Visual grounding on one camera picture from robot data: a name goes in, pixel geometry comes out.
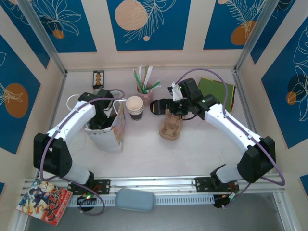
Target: manga book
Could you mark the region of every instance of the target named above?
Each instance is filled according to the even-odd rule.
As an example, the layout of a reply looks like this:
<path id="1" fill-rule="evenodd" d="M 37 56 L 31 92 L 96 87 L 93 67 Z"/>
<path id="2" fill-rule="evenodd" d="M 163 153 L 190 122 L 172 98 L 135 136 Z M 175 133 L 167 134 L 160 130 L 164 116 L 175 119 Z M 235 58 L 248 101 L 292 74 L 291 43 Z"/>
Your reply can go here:
<path id="1" fill-rule="evenodd" d="M 49 182 L 35 179 L 16 209 L 56 226 L 72 194 Z"/>

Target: pen holder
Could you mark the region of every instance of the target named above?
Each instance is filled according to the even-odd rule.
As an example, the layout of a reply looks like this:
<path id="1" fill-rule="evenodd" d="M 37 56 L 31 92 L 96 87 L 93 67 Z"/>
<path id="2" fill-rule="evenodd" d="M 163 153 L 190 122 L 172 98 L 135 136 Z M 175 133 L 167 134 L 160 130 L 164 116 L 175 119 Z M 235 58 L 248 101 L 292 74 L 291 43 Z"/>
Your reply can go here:
<path id="1" fill-rule="evenodd" d="M 147 83 L 146 88 L 149 88 L 151 86 L 152 86 L 152 83 Z M 144 106 L 149 106 L 151 102 L 153 101 L 153 91 L 152 90 L 150 90 L 148 94 L 142 94 L 139 92 L 138 87 L 137 87 L 137 94 L 140 98 L 142 98 Z"/>

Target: small card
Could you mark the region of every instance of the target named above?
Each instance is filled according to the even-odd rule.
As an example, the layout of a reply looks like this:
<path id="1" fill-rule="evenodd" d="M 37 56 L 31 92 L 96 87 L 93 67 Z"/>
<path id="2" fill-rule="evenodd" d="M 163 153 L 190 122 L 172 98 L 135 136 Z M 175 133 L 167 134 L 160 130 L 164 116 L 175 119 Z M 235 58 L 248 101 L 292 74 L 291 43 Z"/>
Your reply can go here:
<path id="1" fill-rule="evenodd" d="M 93 71 L 93 88 L 104 88 L 104 70 Z"/>
<path id="2" fill-rule="evenodd" d="M 49 182 L 35 179 L 16 209 L 56 226 L 72 194 Z"/>

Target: green folder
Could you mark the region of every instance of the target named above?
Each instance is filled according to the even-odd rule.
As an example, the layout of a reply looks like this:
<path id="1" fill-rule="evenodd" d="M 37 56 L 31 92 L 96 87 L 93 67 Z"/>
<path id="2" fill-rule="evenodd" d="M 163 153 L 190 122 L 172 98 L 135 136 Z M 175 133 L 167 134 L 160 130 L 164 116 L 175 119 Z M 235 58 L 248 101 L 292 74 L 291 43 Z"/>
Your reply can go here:
<path id="1" fill-rule="evenodd" d="M 226 103 L 226 110 L 231 113 L 234 103 L 235 86 L 232 84 L 227 84 L 227 87 L 228 87 L 228 100 Z M 223 103 L 223 101 L 225 100 L 226 89 L 222 82 L 203 77 L 200 79 L 198 88 L 202 92 L 203 96 L 211 94 L 216 99 L 218 99 L 220 103 Z"/>

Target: white table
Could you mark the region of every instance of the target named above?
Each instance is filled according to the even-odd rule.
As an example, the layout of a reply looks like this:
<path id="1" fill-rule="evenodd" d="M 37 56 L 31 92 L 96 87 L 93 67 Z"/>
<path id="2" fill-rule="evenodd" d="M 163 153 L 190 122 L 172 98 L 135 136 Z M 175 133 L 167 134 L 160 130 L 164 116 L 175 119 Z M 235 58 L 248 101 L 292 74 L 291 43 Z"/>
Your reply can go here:
<path id="1" fill-rule="evenodd" d="M 154 91 L 154 99 L 171 98 L 167 87 L 189 69 L 153 69 L 150 82 L 161 81 L 161 88 Z M 227 83 L 234 84 L 231 70 L 214 70 Z M 68 113 L 66 100 L 73 94 L 92 93 L 92 72 L 70 72 L 66 77 L 54 125 Z M 204 71 L 188 74 L 199 83 L 200 77 L 216 79 Z M 105 71 L 105 88 L 122 89 L 126 98 L 136 95 L 136 81 L 132 70 Z M 78 97 L 69 101 L 72 108 Z M 232 115 L 247 126 L 243 108 L 235 92 Z M 224 134 L 196 117 L 182 122 L 182 131 L 175 141 L 165 140 L 158 128 L 165 115 L 153 115 L 149 107 L 144 109 L 142 120 L 130 119 L 127 111 L 124 148 L 121 153 L 104 153 L 97 149 L 84 129 L 75 136 L 69 151 L 73 161 L 92 171 L 95 177 L 144 177 L 144 176 L 188 176 L 208 175 L 218 166 L 238 163 L 241 156 Z"/>

